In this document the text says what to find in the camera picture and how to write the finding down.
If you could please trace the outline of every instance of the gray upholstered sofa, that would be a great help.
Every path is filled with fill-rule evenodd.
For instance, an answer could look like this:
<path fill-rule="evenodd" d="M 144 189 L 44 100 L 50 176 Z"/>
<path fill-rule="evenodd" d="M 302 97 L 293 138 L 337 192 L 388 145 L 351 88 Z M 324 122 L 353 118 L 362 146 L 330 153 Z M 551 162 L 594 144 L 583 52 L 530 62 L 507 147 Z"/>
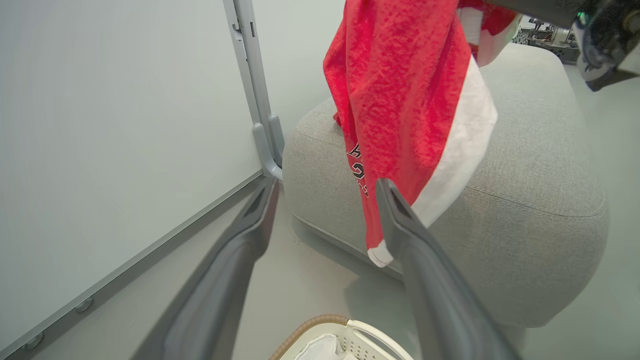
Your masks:
<path fill-rule="evenodd" d="M 607 199 L 558 58 L 509 44 L 482 73 L 499 119 L 475 175 L 429 230 L 501 325 L 539 327 L 594 274 L 607 239 Z M 328 99 L 288 139 L 285 196 L 299 221 L 369 261 L 358 185 L 334 113 Z"/>

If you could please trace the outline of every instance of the white wall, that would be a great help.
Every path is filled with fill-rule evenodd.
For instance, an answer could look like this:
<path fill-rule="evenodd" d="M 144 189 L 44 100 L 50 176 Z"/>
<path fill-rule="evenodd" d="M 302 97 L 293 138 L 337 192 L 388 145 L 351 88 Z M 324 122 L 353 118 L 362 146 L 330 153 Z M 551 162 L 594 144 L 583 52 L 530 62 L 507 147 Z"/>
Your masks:
<path fill-rule="evenodd" d="M 253 0 L 271 112 L 288 136 L 309 110 L 331 96 L 322 62 L 344 0 Z"/>
<path fill-rule="evenodd" d="M 0 54 L 1 359 L 260 165 L 222 1 L 5 0 Z"/>

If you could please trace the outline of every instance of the white laundry basket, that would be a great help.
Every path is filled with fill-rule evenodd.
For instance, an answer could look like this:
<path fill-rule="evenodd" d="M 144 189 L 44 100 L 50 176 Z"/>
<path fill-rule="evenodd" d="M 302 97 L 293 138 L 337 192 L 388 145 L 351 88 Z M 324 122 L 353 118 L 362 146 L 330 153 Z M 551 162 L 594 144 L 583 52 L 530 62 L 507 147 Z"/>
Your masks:
<path fill-rule="evenodd" d="M 390 355 L 363 333 L 377 339 L 395 354 Z M 369 324 L 349 320 L 341 315 L 321 315 L 308 320 L 280 345 L 269 360 L 294 360 L 307 343 L 324 334 L 336 335 L 342 349 L 351 352 L 358 360 L 413 360 L 405 349 L 385 333 Z"/>

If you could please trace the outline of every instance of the metal bracket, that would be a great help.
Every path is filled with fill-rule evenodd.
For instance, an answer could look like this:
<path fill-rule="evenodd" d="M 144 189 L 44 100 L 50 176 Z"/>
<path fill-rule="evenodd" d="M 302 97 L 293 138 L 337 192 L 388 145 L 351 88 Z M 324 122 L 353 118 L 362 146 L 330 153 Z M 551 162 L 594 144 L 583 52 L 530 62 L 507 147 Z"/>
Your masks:
<path fill-rule="evenodd" d="M 250 87 L 243 82 L 247 101 L 257 108 L 257 116 L 252 113 L 253 138 L 258 150 L 262 169 L 267 176 L 282 180 L 282 153 L 284 152 L 284 135 L 280 118 L 271 113 L 267 83 L 262 67 L 262 56 L 258 41 L 258 27 L 253 14 L 251 0 L 233 0 L 233 7 L 229 4 L 227 20 L 232 29 L 234 41 L 240 41 L 244 49 L 244 61 L 238 61 L 241 70 L 248 69 Z"/>
<path fill-rule="evenodd" d="M 267 133 L 262 124 L 257 123 L 253 125 L 253 139 L 255 140 L 255 147 L 258 150 L 258 156 L 260 156 L 260 163 L 262 164 L 264 174 L 282 180 L 282 168 L 279 167 L 271 157 L 271 151 L 267 143 Z"/>

